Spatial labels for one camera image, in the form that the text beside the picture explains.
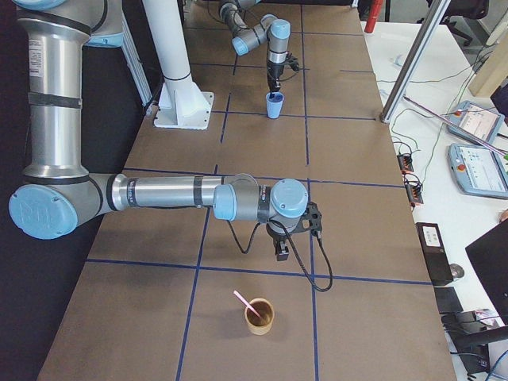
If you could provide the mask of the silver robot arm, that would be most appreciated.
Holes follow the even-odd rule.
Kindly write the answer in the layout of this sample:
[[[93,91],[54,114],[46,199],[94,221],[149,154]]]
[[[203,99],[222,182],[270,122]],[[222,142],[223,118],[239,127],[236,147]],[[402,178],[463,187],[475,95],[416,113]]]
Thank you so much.
[[[90,173],[81,164],[83,46],[126,48],[122,1],[12,1],[17,21],[29,38],[28,100],[31,110],[31,163],[23,171],[26,185],[10,197],[15,225],[37,239],[67,235],[102,214],[127,208],[212,208],[227,221],[238,248],[250,249],[259,225],[266,225],[277,260],[296,254],[291,234],[310,230],[311,203],[295,179],[261,186],[247,174],[128,178]],[[240,12],[260,1],[220,1],[219,17],[232,32],[239,56],[267,42],[267,115],[277,118],[284,97],[277,92],[284,67],[298,70],[287,49],[291,24],[272,14],[248,27]],[[162,89],[155,126],[207,129],[214,94],[200,91],[189,65],[177,1],[142,1],[162,69]],[[242,248],[231,221],[255,221],[247,248]]]
[[[269,91],[280,91],[281,80],[286,65],[291,65],[293,56],[288,51],[291,23],[265,14],[253,27],[247,26],[241,12],[250,10],[259,1],[220,1],[218,14],[233,35],[232,46],[238,56],[267,43],[267,84]]]

